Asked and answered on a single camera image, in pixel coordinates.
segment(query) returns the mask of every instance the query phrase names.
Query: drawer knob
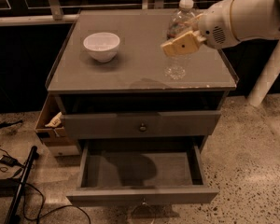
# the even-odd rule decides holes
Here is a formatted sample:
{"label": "drawer knob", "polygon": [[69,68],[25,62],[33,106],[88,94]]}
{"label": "drawer knob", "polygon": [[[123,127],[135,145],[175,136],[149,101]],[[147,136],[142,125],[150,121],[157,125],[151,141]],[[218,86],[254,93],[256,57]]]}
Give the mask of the drawer knob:
{"label": "drawer knob", "polygon": [[145,132],[147,130],[147,126],[144,123],[141,123],[139,131]]}

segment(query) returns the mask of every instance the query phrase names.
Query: bowl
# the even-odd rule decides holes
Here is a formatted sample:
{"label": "bowl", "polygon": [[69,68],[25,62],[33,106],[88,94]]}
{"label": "bowl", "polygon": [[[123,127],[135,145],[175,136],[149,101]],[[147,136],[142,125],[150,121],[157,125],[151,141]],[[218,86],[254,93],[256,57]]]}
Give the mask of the bowl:
{"label": "bowl", "polygon": [[83,45],[93,59],[100,63],[107,63],[119,51],[120,38],[112,33],[96,33],[87,36]]}

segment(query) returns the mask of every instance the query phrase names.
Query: black metal pole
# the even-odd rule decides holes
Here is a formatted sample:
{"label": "black metal pole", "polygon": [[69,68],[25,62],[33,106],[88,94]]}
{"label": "black metal pole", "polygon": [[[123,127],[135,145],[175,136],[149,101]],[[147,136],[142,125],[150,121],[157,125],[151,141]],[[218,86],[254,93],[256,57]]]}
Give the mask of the black metal pole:
{"label": "black metal pole", "polygon": [[30,150],[30,153],[29,153],[29,156],[28,156],[28,160],[27,160],[26,165],[24,167],[24,170],[22,172],[22,176],[21,176],[21,180],[20,180],[19,185],[18,185],[18,189],[15,192],[12,203],[9,207],[9,211],[8,211],[8,214],[7,214],[5,224],[17,223],[16,213],[17,213],[18,205],[20,203],[22,193],[25,189],[26,181],[28,179],[32,164],[34,162],[34,159],[38,155],[36,153],[36,151],[37,151],[36,146],[31,147],[31,150]]}

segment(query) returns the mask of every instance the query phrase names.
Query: cardboard box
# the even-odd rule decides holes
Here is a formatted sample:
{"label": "cardboard box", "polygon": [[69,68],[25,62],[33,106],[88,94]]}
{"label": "cardboard box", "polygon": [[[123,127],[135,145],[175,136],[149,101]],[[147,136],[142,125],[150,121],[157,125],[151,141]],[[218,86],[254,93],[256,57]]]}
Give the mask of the cardboard box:
{"label": "cardboard box", "polygon": [[41,142],[46,145],[54,156],[79,155],[77,141],[67,137],[63,126],[47,128],[45,124],[60,112],[52,95],[48,95],[38,118],[35,132]]}

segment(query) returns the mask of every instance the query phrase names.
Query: white robotic arm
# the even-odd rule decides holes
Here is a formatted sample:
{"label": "white robotic arm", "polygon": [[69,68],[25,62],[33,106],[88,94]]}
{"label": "white robotic arm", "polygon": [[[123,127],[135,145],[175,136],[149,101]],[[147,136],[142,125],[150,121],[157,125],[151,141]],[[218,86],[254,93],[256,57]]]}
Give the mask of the white robotic arm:
{"label": "white robotic arm", "polygon": [[192,53],[204,43],[213,49],[242,41],[280,39],[280,0],[223,0],[196,18],[197,25],[162,45],[167,56]]}

